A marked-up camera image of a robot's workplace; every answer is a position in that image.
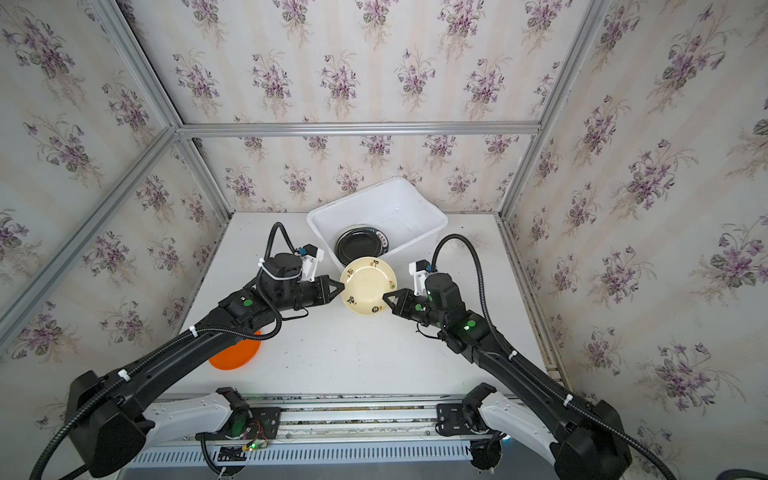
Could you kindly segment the black glossy plate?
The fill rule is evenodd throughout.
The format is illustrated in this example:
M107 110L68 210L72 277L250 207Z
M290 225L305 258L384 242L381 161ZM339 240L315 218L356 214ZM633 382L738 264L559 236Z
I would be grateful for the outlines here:
M361 257L381 257L389 251L387 236L372 226L355 226L342 232L335 241L334 253L346 266Z

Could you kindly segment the aluminium frame post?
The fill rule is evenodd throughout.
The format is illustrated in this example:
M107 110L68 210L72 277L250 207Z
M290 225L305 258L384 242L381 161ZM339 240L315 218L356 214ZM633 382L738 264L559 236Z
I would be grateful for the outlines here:
M201 195L210 203L215 216L222 223L227 224L233 216L233 209L218 186L211 169L206 164L196 144L192 139L183 137L180 132L175 133L174 144L181 160L200 189Z

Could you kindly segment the white plastic bin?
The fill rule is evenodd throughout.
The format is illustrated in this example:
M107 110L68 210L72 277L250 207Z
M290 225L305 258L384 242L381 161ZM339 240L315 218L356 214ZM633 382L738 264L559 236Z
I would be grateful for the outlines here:
M343 265L335 253L335 243L342 233L360 226L380 230L389 241L389 250L382 258L397 272L426 258L448 225L446 214L400 177L318 207L306 220L338 269Z

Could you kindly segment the orange plate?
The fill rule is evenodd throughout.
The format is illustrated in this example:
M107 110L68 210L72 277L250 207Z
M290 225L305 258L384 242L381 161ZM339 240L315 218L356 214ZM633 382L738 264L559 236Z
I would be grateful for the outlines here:
M251 339L236 338L237 342L217 353L208 360L215 369L232 371L249 363L258 353L262 342Z

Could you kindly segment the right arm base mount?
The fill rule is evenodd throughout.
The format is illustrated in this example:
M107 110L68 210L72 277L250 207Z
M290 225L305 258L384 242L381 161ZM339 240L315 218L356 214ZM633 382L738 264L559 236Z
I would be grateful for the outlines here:
M435 431L439 436L487 435L487 438L472 440L469 447L470 463L480 471L493 470L502 458L502 440L505 435L491 429L480 415L482 401L496 392L495 387L481 383L465 395L460 403L442 403L436 406Z

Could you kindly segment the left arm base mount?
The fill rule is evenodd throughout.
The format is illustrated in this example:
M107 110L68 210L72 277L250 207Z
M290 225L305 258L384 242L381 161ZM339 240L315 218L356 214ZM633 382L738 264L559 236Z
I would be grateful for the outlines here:
M268 446L270 440L277 438L282 409L279 407L251 407L240 393L232 387L218 388L213 394L214 400L224 400L229 414L224 423L215 430L195 434L199 442L203 461L218 479L233 479L245 465L233 465L233 462L245 462L246 454ZM241 440L240 447L220 447L214 455L208 448L213 440Z

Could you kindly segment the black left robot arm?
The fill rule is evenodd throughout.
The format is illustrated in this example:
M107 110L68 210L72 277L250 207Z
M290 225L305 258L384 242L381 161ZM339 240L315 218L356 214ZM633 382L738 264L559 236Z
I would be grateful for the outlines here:
M42 478L65 439L71 440L83 461L71 478L85 472L96 478L116 472L158 430L158 422L144 413L171 386L244 340L274 338L287 320L284 312L291 310L295 318L303 318L308 309L328 305L343 292L343 283L315 273L321 260L317 247L290 245L283 253L272 252L276 235L285 232L280 222L272 226L256 276L200 321L121 368L105 375L89 370L76 377L69 386L64 423L34 463L31 478Z

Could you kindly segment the aluminium rail base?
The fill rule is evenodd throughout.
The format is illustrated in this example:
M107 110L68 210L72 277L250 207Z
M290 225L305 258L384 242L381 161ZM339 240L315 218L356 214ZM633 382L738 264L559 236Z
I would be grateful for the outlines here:
M190 434L140 453L139 468L202 467L207 459L230 472L240 467L341 465L390 462L493 461L482 444L494 433L555 462L551 432L527 407L501 393L485 396L481 423L468 423L467 403L448 397L379 398L361 403L263 403L245 438Z

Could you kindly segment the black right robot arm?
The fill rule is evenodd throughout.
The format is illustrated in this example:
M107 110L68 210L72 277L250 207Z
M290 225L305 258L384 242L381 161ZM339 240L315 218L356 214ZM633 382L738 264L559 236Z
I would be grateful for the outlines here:
M482 384L464 398L465 421L525 444L561 479L619 479L631 466L633 453L663 478L674 478L657 454L626 433L615 408L569 391L506 340L490 318L477 250L461 234L449 234L437 246L443 248L452 240L463 243L473 260L480 312L466 307L458 284L439 269L439 251L431 260L415 263L415 288L392 290L382 299L394 315L438 328L437 340L489 373L523 403L512 404L494 387Z

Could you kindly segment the beige plate with calligraphy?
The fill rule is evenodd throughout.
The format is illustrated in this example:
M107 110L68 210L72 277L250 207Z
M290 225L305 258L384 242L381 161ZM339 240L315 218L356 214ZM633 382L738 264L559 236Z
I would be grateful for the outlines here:
M342 303L353 313L363 316L381 314L389 310L383 300L385 294L398 289L394 270L382 259L360 257L342 270Z

